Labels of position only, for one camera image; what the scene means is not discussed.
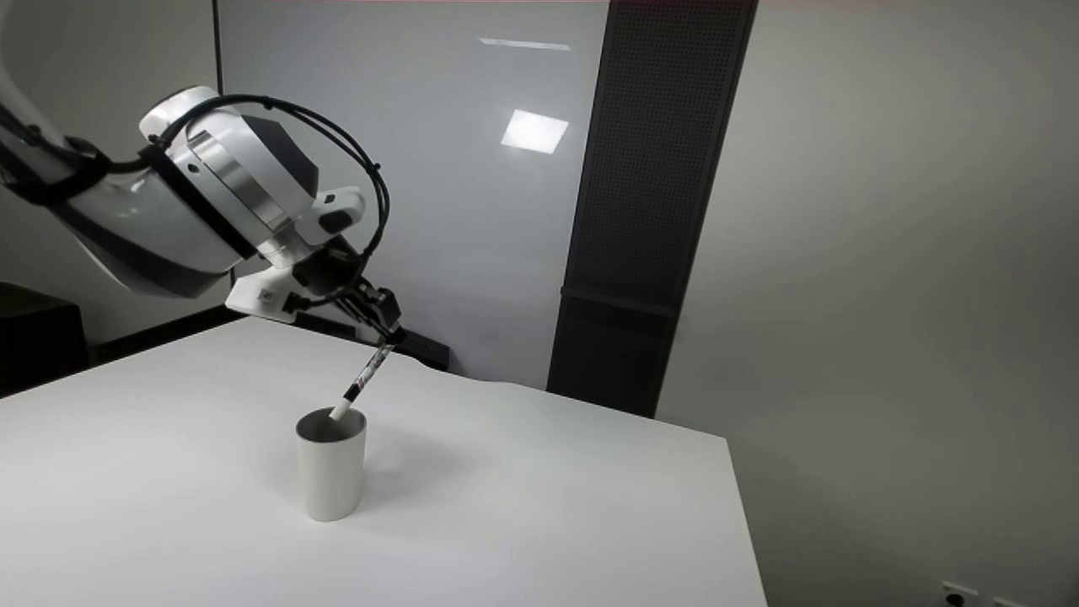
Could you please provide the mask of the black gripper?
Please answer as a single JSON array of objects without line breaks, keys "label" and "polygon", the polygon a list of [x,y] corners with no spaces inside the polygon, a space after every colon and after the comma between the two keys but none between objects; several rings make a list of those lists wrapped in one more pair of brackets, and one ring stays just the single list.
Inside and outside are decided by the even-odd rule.
[{"label": "black gripper", "polygon": [[389,342],[401,320],[399,295],[365,279],[365,257],[342,236],[319,247],[264,243],[260,261],[264,268],[234,279],[234,315],[292,325],[304,310],[336,307],[374,342]]}]

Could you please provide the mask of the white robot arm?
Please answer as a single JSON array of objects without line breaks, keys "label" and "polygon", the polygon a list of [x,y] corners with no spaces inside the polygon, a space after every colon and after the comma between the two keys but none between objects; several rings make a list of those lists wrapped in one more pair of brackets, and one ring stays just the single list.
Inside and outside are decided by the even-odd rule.
[{"label": "white robot arm", "polygon": [[[365,216],[358,185],[323,189],[273,111],[314,128],[370,183],[374,228],[365,247],[347,228]],[[202,295],[231,279],[227,307],[290,325],[336,307],[381,342],[401,331],[391,289],[365,275],[383,240],[391,194],[381,164],[329,118],[271,95],[186,89],[160,100],[134,158],[109,158],[86,139],[60,139],[0,74],[2,185],[52,211],[119,282]]]}]

